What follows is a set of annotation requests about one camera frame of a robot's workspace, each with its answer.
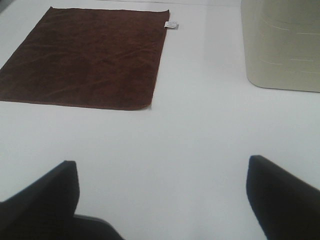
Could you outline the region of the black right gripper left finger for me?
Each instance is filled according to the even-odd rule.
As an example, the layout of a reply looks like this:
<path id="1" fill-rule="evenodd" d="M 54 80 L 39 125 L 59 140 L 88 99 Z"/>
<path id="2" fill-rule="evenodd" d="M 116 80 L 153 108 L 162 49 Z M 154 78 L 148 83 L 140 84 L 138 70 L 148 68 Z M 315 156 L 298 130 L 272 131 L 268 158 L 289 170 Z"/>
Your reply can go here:
<path id="1" fill-rule="evenodd" d="M 63 161 L 0 204 L 2 240 L 66 240 L 80 197 L 77 165 Z"/>

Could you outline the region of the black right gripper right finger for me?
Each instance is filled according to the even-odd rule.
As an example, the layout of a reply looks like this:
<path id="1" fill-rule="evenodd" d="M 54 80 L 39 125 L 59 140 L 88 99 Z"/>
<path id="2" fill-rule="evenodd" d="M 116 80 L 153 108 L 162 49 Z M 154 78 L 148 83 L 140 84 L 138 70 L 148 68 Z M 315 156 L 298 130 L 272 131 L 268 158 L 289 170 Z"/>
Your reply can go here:
<path id="1" fill-rule="evenodd" d="M 320 238 L 320 191 L 261 155 L 249 158 L 246 194 L 267 239 Z"/>

